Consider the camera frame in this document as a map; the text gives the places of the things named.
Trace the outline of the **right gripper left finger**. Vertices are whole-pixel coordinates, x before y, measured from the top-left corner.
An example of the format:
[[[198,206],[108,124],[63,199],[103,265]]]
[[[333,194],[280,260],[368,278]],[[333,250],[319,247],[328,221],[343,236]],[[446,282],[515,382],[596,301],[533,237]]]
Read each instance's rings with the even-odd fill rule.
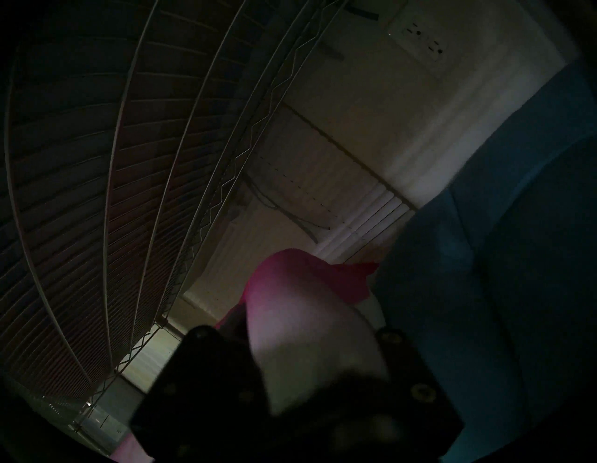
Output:
[[[154,461],[255,461],[270,417],[248,344],[198,326],[135,410],[131,431]]]

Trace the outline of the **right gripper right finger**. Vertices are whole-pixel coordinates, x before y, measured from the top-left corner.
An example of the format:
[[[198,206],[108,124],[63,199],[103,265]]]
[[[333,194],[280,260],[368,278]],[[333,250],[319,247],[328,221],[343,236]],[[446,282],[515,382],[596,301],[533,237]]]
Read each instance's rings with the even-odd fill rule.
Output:
[[[444,456],[463,430],[463,420],[434,374],[406,335],[377,331],[400,417],[422,456]]]

